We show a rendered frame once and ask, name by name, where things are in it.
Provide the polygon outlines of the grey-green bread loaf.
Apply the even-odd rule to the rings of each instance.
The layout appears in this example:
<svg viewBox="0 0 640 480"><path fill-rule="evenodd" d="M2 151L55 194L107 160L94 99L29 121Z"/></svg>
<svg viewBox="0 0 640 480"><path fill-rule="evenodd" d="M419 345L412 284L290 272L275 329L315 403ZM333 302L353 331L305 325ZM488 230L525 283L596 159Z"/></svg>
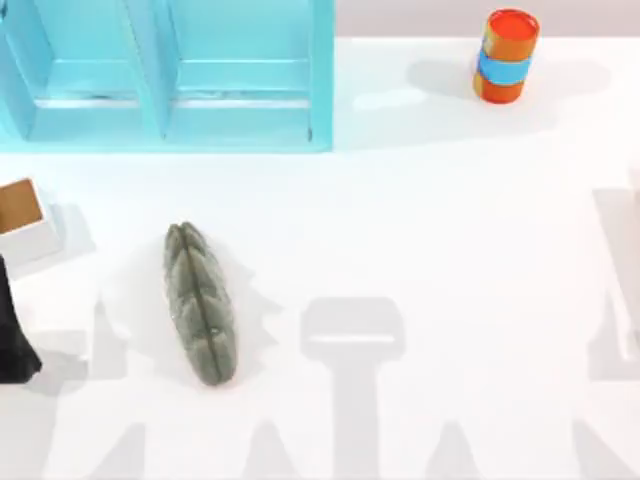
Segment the grey-green bread loaf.
<svg viewBox="0 0 640 480"><path fill-rule="evenodd" d="M207 386L230 381L238 365L235 313L221 266L193 223L168 228L163 269L170 316L194 373Z"/></svg>

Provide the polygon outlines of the light blue rack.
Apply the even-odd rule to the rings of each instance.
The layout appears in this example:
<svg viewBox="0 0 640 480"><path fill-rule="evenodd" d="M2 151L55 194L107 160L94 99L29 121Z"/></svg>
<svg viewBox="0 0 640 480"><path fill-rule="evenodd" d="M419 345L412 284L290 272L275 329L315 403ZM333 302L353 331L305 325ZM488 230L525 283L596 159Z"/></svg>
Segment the light blue rack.
<svg viewBox="0 0 640 480"><path fill-rule="evenodd" d="M333 144L335 0L0 0L0 152Z"/></svg>

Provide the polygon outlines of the orange and blue can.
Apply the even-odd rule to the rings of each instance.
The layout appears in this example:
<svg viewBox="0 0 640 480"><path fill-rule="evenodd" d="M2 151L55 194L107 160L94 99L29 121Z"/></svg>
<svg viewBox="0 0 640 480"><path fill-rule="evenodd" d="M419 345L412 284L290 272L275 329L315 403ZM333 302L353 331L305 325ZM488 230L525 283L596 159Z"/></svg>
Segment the orange and blue can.
<svg viewBox="0 0 640 480"><path fill-rule="evenodd" d="M473 78L479 98L509 104L521 96L539 33L538 20L526 11L501 8L488 16Z"/></svg>

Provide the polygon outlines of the white box with brown inside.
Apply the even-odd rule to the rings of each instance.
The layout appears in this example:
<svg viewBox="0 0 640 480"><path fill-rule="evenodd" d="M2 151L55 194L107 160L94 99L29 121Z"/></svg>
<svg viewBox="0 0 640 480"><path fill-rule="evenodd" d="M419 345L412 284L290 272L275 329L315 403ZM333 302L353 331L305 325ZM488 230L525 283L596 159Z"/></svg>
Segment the white box with brown inside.
<svg viewBox="0 0 640 480"><path fill-rule="evenodd" d="M53 212L35 182L0 184L0 255L6 265L22 266L61 249Z"/></svg>

